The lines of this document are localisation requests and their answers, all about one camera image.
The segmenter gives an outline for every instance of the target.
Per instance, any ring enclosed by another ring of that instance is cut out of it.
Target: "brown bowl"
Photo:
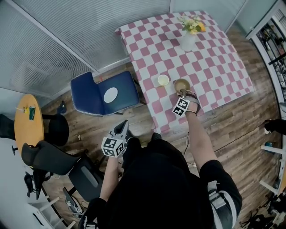
[[[182,92],[180,92],[181,89],[185,89],[190,91],[191,90],[191,85],[189,82],[185,79],[179,79],[175,81],[175,90],[178,94],[182,95]]]

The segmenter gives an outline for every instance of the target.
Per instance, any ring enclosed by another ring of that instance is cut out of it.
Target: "flower vase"
[[[181,49],[190,52],[195,47],[197,36],[195,34],[186,33],[181,41]]]

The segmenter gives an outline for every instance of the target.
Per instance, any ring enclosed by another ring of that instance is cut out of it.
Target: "blue chair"
[[[104,94],[112,87],[118,90],[117,97],[106,103]],[[80,75],[71,81],[71,96],[77,111],[93,116],[122,115],[120,110],[140,102],[132,75],[127,71],[98,84],[94,82],[91,72]]]

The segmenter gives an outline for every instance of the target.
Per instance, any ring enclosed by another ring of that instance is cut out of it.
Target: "pink checkered tablecloth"
[[[207,26],[198,33],[191,52],[180,48],[185,31],[177,17],[198,15]],[[253,91],[252,82],[234,46],[218,24],[204,11],[171,13],[151,17],[119,27],[134,66],[147,106],[160,133],[186,122],[172,113],[178,96],[174,82],[190,82],[201,103],[200,115]],[[165,74],[170,83],[159,86],[158,76]]]

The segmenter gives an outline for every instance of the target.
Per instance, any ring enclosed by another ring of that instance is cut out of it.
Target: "wooden floor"
[[[277,119],[279,113],[271,80],[259,53],[254,45],[246,40],[235,27],[232,27],[227,35],[245,64],[255,92],[209,111],[199,119],[210,136],[216,155],[225,170],[232,176],[243,197],[243,208],[238,218],[238,222],[240,222],[249,216],[250,211],[254,211],[266,201],[265,195],[268,194],[268,191],[259,185],[259,180],[263,179],[269,184],[273,184],[278,175],[278,156],[260,150],[260,145],[271,141],[275,142],[276,147],[280,147],[281,135],[277,133],[264,134],[264,120]],[[96,80],[100,81],[126,69],[134,72],[132,66],[128,64],[108,72]],[[42,112],[55,114],[56,108],[62,100],[67,104],[65,117],[70,126],[70,135],[64,150],[69,153],[77,153],[87,148],[88,155],[92,160],[100,160],[103,157],[100,150],[103,136],[107,134],[113,124],[125,119],[129,120],[130,130],[139,137],[143,145],[151,138],[152,118],[147,106],[128,109],[123,116],[91,117],[74,110],[71,94],[67,92],[48,104]],[[163,134],[163,139],[183,152],[187,133],[188,126],[187,123],[184,123],[169,133]],[[187,151],[185,157],[188,162],[193,162],[190,152]],[[190,165],[190,171],[198,174],[192,165]],[[55,204],[55,207],[65,221],[70,223],[74,220],[64,202],[65,198],[62,192],[63,187],[72,187],[68,177],[63,176],[59,179],[52,177],[43,186],[51,198],[60,197],[60,201]],[[87,206],[85,202],[82,202],[83,199],[79,194],[75,194],[75,197],[80,204],[84,207]]]

